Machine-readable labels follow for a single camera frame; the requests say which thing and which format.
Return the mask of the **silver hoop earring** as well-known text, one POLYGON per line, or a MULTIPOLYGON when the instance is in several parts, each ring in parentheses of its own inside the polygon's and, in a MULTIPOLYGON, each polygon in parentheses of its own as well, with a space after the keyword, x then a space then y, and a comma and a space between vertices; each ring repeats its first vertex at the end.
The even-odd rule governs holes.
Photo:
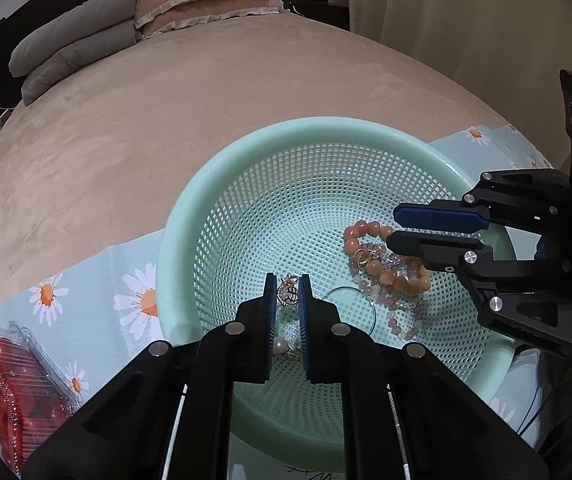
POLYGON ((341 322, 350 324, 371 335, 377 323, 374 301, 361 289, 353 286, 338 286, 326 292, 324 301, 333 304, 341 322))

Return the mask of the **pearl earring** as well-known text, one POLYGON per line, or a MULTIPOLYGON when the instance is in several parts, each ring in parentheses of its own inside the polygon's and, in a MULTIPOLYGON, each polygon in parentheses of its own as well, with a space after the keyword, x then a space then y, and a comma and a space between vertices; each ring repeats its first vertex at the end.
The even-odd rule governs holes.
POLYGON ((289 351, 288 341, 281 336, 276 336, 273 339, 273 354, 274 356, 287 356, 289 351))

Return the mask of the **silver rhinestone earring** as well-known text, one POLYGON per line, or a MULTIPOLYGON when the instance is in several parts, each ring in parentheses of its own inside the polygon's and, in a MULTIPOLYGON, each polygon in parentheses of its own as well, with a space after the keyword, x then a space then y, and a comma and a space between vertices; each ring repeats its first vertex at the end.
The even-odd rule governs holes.
POLYGON ((365 270, 370 264, 371 260, 372 260, 372 254, 365 247, 360 247, 353 254, 353 263, 360 270, 365 270))

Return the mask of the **mint green plastic basket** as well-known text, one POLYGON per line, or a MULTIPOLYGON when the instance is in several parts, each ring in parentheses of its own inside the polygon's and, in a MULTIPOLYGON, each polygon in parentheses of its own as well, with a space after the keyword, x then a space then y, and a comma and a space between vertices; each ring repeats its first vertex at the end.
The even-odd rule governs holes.
MULTIPOLYGON (((309 274, 321 298, 350 282, 349 223, 393 224, 398 203, 459 200, 472 186, 452 157, 374 122, 309 117, 248 134, 207 162, 172 208, 156 270, 162 332, 185 344, 233 321, 239 304, 261 296, 267 273, 309 274)), ((454 275, 431 281, 417 339, 491 401, 513 343, 477 323, 454 275)), ((264 385, 235 386, 234 436, 275 456, 288 446, 339 450, 339 386, 311 385, 300 364, 274 363, 264 385)))

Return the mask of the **daisy print blue cloth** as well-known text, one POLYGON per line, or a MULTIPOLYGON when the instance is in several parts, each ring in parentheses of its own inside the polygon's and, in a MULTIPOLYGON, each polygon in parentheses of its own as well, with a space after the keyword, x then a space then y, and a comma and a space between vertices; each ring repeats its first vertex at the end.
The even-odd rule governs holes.
MULTIPOLYGON (((491 170, 544 169, 548 161, 516 129, 504 126, 468 128, 428 144, 472 178, 491 170)), ((0 327, 15 322, 28 328, 69 382, 80 403, 88 402, 146 344, 162 335, 158 316, 149 310, 155 297, 156 270, 162 235, 153 232, 109 247, 98 255, 48 279, 55 303, 48 306, 35 289, 0 305, 0 327)), ((429 292, 416 299, 398 298, 392 308, 378 300, 364 278, 350 268, 348 285, 372 298, 377 323, 371 334, 381 344, 399 348, 416 341, 425 324, 429 292)), ((512 362, 500 388, 487 404, 528 443, 536 442, 534 412, 542 402, 536 376, 540 354, 529 350, 512 362)))

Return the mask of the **beige curtain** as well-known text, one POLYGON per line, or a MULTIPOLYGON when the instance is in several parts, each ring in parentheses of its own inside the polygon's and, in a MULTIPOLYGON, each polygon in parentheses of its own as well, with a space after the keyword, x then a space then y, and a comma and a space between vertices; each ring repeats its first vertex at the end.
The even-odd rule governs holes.
POLYGON ((557 168, 570 141, 558 74, 572 72, 572 0, 330 0, 350 29, 433 68, 515 126, 557 168))

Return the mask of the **beige bedspread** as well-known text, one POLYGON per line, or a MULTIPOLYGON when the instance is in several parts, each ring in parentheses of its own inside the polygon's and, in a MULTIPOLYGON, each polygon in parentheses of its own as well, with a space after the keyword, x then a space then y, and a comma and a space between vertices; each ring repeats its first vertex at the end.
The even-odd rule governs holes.
POLYGON ((0 302, 164 226, 214 154, 283 120, 347 116, 430 142, 504 124, 408 56, 294 14, 167 32, 69 76, 0 132, 0 302))

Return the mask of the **lower beige ruffled pillow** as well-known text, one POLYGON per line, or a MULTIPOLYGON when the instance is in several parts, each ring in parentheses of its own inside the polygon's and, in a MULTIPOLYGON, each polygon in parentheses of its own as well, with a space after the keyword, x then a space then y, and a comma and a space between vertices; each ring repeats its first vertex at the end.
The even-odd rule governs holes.
POLYGON ((280 14, 284 11, 280 0, 196 0, 174 6, 143 25, 143 39, 172 30, 190 28, 229 18, 249 15, 280 14))

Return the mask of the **clear box of cherry tomatoes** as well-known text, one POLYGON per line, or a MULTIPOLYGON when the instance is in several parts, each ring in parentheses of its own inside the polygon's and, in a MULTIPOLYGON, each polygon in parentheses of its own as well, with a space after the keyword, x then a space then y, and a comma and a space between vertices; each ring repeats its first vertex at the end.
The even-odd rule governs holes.
POLYGON ((80 406, 28 328, 0 327, 0 456, 16 476, 29 456, 80 406))

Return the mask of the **lower grey folded blanket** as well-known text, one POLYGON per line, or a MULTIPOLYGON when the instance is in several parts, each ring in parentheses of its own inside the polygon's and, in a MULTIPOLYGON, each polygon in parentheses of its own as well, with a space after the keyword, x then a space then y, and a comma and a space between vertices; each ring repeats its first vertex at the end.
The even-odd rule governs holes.
POLYGON ((29 106, 59 81, 81 68, 134 44, 136 30, 133 21, 129 20, 62 47, 27 76, 21 87, 22 102, 29 106))

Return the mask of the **grey folded blanket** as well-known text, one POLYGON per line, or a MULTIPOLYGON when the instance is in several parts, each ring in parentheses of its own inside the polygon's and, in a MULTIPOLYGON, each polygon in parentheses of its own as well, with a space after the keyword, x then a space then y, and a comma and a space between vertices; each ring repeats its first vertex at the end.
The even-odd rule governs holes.
POLYGON ((132 20, 136 0, 88 0, 21 40, 8 63, 14 77, 28 75, 68 44, 132 20))
POLYGON ((136 30, 133 21, 129 20, 62 47, 27 76, 21 87, 22 102, 29 106, 59 81, 81 68, 134 44, 136 30))

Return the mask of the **upper grey folded blanket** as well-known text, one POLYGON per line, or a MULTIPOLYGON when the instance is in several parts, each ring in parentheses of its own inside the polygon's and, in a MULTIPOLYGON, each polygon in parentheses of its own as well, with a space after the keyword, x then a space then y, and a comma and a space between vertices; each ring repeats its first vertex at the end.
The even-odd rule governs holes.
POLYGON ((132 20, 136 0, 88 0, 21 40, 8 63, 14 77, 28 75, 68 44, 132 20))

